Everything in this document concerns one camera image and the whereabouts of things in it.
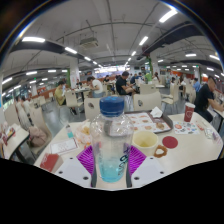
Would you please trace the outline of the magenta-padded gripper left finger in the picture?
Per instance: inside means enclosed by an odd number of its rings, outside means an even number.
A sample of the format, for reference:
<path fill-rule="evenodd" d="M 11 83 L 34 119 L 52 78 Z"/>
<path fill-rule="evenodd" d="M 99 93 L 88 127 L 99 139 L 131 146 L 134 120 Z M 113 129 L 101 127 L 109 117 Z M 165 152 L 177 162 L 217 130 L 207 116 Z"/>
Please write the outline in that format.
<path fill-rule="evenodd" d="M 55 174 L 82 187 L 95 187 L 97 175 L 92 147 L 88 146 L 76 157 L 66 159 Z"/>

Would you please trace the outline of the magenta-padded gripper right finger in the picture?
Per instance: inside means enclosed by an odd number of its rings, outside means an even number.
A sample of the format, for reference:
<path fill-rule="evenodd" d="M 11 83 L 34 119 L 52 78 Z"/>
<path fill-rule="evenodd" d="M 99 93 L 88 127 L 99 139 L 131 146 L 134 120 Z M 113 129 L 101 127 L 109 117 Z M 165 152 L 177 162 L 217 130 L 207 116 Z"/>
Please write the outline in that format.
<path fill-rule="evenodd" d="M 165 175 L 166 172 L 156 157 L 147 157 L 134 146 L 130 148 L 126 173 L 128 188 L 143 187 Z"/>

